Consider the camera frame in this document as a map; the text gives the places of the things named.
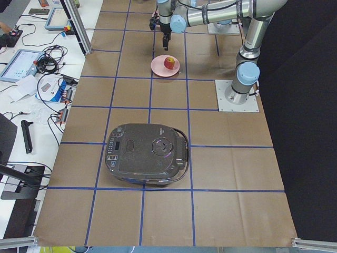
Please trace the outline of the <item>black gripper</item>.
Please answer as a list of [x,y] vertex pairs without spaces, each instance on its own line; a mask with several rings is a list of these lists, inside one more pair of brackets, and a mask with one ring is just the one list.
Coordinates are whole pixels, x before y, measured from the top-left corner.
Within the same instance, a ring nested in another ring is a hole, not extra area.
[[165,51],[168,51],[169,42],[171,40],[171,31],[172,31],[170,27],[170,23],[168,24],[160,23],[160,29],[161,29],[161,32],[163,33],[163,39],[162,39],[163,48]]

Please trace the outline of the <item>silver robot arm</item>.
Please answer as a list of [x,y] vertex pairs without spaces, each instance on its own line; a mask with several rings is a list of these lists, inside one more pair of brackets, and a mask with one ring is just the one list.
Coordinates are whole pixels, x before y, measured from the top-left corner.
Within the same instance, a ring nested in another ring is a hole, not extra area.
[[230,35],[232,29],[240,32],[242,46],[236,57],[236,73],[225,90],[226,100],[241,105],[253,95],[251,88],[258,83],[260,69],[257,61],[266,30],[276,11],[286,1],[236,0],[206,2],[157,1],[150,18],[151,30],[159,28],[163,47],[168,49],[172,33],[184,33],[188,27],[206,25],[211,34]]

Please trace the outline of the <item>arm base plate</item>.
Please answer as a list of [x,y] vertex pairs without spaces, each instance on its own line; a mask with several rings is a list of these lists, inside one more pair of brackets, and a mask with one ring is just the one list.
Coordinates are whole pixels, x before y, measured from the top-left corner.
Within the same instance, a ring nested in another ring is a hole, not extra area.
[[219,23],[210,23],[207,25],[209,34],[218,34],[218,35],[239,35],[240,29],[238,24],[229,23],[229,24],[219,24]]
[[254,88],[247,94],[238,94],[232,89],[232,80],[215,80],[219,112],[258,113],[259,106]]

